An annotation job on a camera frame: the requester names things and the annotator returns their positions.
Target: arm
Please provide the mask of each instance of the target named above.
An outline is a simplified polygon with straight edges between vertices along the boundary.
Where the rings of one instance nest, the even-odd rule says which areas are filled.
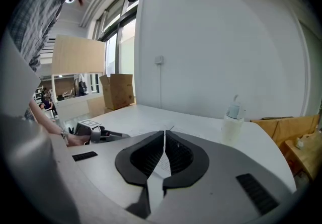
[[[37,122],[41,124],[45,129],[48,131],[48,133],[52,134],[58,134],[60,135],[62,132],[62,129],[56,125],[55,123],[51,122],[51,120],[46,117],[46,115],[42,112],[42,110],[39,108],[37,103],[34,100],[31,100],[29,103],[29,107],[34,114]],[[76,136],[73,134],[68,135],[68,146],[77,146],[77,145],[83,145],[85,142],[87,142],[90,139],[89,136]]]

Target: plaid shirt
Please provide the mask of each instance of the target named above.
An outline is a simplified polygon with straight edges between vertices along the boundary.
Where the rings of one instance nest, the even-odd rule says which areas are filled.
[[[33,71],[40,67],[40,52],[56,23],[65,0],[20,0],[8,23],[11,37]],[[27,110],[25,117],[34,119]]]

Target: hand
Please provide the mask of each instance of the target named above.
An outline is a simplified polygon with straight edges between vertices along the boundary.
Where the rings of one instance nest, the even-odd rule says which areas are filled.
[[[73,134],[68,135],[68,147],[70,146],[80,146],[84,145],[85,142],[88,142],[90,139],[89,135],[76,136]]]

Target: gray floor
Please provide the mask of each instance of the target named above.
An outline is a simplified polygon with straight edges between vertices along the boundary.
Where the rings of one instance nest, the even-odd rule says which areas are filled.
[[[91,115],[90,114],[85,114],[76,118],[72,118],[67,121],[60,121],[59,119],[56,120],[56,124],[59,125],[61,128],[64,128],[65,130],[68,130],[68,128],[76,128],[77,123],[82,120],[90,119]]]

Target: white table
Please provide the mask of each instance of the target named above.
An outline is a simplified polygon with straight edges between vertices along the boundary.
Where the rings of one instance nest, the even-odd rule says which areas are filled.
[[[158,123],[171,123],[188,134],[213,142],[221,141],[222,119],[193,116],[143,105],[119,109],[92,120],[101,123],[108,130],[129,135],[134,134],[136,130],[151,131],[149,127],[157,127]],[[292,193],[296,191],[291,170],[284,156],[258,125],[245,122],[234,147],[275,174]]]

